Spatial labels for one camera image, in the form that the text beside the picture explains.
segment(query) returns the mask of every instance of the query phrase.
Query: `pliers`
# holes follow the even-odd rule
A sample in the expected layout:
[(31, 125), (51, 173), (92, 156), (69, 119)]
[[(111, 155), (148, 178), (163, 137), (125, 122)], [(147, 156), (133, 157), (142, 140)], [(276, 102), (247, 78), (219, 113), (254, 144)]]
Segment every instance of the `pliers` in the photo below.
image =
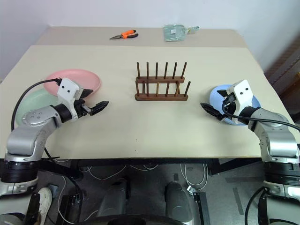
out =
[(121, 33), (120, 35), (110, 38), (110, 40), (115, 40), (115, 39), (120, 39), (120, 38), (123, 38), (123, 39), (136, 38), (137, 36), (139, 36), (139, 34), (136, 33), (136, 30), (127, 30), (127, 31)]

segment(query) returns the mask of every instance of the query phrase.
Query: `light blue plate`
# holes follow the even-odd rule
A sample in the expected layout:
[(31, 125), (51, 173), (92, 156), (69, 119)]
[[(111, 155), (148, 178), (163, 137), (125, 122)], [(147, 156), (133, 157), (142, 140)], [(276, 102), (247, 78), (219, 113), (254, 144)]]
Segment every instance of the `light blue plate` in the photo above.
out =
[[(217, 86), (210, 93), (210, 104), (221, 113), (224, 113), (222, 110), (222, 103), (223, 103), (224, 98), (219, 93), (217, 93), (217, 90), (226, 90), (230, 86), (231, 85), (229, 85), (229, 84)], [(257, 98), (255, 96), (253, 96), (253, 99), (252, 99), (252, 107), (254, 107), (254, 108), (261, 107), (261, 104), (259, 103), (259, 101), (257, 100)], [(245, 126), (245, 124), (236, 124), (228, 118), (226, 118), (223, 121), (226, 123), (229, 123), (231, 125)]]

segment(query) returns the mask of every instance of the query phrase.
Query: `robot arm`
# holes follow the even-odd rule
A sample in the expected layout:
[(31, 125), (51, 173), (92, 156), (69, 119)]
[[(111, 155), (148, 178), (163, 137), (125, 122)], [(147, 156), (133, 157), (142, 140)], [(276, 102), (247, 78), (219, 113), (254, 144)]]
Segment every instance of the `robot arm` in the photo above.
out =
[(58, 90), (59, 105), (30, 111), (23, 116), (22, 124), (8, 137), (0, 196), (35, 189), (39, 162), (49, 135), (62, 123), (75, 121), (87, 114), (94, 115), (107, 106), (108, 101), (100, 102), (93, 108), (87, 107), (82, 98), (91, 92), (64, 78)]
[(247, 80), (235, 83), (227, 90), (218, 90), (218, 93), (225, 98), (224, 114), (209, 104), (201, 103), (204, 110), (220, 121), (229, 118), (235, 123), (248, 125), (260, 140), (266, 179), (263, 186), (267, 196), (260, 200), (259, 223), (264, 225), (282, 220), (285, 221), (283, 224), (299, 224), (300, 216), (295, 212), (300, 211), (300, 160), (295, 137), (285, 125), (246, 119), (288, 122), (287, 118), (279, 113), (253, 108), (253, 94)]

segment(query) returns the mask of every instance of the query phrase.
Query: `pink plate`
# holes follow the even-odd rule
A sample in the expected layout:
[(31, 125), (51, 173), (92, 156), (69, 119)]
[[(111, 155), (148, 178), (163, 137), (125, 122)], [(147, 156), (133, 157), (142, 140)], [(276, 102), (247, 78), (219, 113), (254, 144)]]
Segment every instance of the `pink plate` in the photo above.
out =
[[(92, 89), (93, 92), (91, 95), (95, 93), (101, 85), (101, 80), (95, 73), (84, 69), (65, 69), (57, 71), (47, 76), (46, 79), (55, 78), (69, 78), (85, 89)], [(55, 82), (44, 83), (44, 88), (50, 94), (57, 96), (58, 86)]]

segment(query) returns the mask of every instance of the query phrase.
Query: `green plate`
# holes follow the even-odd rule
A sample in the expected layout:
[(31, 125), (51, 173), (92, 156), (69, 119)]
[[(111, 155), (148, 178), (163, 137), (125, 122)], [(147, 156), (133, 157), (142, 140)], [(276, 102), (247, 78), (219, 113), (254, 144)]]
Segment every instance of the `green plate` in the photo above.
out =
[(45, 89), (40, 89), (28, 94), (20, 103), (15, 120), (18, 125), (22, 123), (22, 117), (30, 110), (39, 109), (49, 105), (57, 105), (57, 97), (49, 94)]

